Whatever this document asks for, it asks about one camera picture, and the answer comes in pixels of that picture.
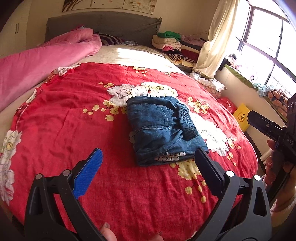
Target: green clothing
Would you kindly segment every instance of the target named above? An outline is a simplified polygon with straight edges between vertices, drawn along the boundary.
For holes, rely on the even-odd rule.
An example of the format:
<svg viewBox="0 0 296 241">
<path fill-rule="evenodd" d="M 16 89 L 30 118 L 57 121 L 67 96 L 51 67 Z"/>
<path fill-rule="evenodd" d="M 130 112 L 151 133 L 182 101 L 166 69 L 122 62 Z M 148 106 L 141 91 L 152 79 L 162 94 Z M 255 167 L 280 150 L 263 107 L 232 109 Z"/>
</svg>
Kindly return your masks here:
<svg viewBox="0 0 296 241">
<path fill-rule="evenodd" d="M 160 38 L 163 38 L 163 39 L 165 39 L 165 38 L 174 38 L 176 40 L 181 39 L 180 34 L 174 33 L 172 31 L 166 31 L 164 33 L 158 33 L 157 36 L 160 37 Z"/>
</svg>

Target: yellow box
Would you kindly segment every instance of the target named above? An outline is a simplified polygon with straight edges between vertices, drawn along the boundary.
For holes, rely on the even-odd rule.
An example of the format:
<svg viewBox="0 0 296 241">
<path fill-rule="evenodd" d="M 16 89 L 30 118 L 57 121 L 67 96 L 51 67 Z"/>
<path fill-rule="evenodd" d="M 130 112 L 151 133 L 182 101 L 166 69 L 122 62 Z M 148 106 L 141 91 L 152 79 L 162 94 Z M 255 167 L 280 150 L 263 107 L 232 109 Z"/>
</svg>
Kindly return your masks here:
<svg viewBox="0 0 296 241">
<path fill-rule="evenodd" d="M 250 110 L 244 105 L 241 104 L 237 110 L 233 113 L 233 116 L 237 120 L 240 129 L 245 132 L 246 129 L 249 127 L 248 123 L 248 113 Z"/>
</svg>

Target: jeans pocket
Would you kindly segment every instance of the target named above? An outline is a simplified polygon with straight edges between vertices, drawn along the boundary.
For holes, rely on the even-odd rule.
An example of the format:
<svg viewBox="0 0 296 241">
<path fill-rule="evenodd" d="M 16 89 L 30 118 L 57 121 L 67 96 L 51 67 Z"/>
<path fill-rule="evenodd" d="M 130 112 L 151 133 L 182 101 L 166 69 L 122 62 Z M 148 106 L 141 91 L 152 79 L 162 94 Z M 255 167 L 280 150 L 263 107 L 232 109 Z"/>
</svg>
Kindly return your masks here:
<svg viewBox="0 0 296 241">
<path fill-rule="evenodd" d="M 128 107 L 128 119 L 134 132 L 144 129 L 170 129 L 173 111 L 157 104 L 133 104 Z"/>
</svg>

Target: cabinet door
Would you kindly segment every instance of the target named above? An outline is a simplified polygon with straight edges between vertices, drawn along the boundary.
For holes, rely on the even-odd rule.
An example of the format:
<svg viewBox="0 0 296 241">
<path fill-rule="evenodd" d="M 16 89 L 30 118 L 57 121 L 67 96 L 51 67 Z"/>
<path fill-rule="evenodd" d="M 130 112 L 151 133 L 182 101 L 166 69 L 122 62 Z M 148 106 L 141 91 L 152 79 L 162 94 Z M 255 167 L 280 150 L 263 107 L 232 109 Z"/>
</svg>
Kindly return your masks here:
<svg viewBox="0 0 296 241">
<path fill-rule="evenodd" d="M 24 0 L 0 32 L 0 58 L 26 50 L 27 23 L 32 0 Z"/>
</svg>

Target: red bedspread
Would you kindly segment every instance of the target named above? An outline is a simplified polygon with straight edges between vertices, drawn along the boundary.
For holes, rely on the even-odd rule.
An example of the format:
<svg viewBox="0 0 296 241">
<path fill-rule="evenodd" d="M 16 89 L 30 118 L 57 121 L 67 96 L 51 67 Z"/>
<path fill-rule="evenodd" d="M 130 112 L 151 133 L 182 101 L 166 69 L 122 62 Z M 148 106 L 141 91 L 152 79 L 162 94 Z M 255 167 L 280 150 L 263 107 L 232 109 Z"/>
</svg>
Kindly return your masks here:
<svg viewBox="0 0 296 241">
<path fill-rule="evenodd" d="M 148 240 L 160 231 L 164 240 L 190 238 L 217 199 L 193 160 L 135 165 L 133 134 L 124 105 L 127 98 L 143 91 L 172 95 L 186 103 L 210 157 L 224 169 L 242 177 L 256 173 L 254 150 L 236 120 L 192 78 L 154 69 L 85 63 L 51 74 L 16 112 L 0 165 L 1 197 L 12 213 L 24 221 L 37 173 L 59 175 L 98 147 L 104 154 L 103 164 L 87 193 L 79 198 L 98 228 L 110 223 L 119 241 Z M 70 227 L 64 209 L 60 210 Z"/>
</svg>

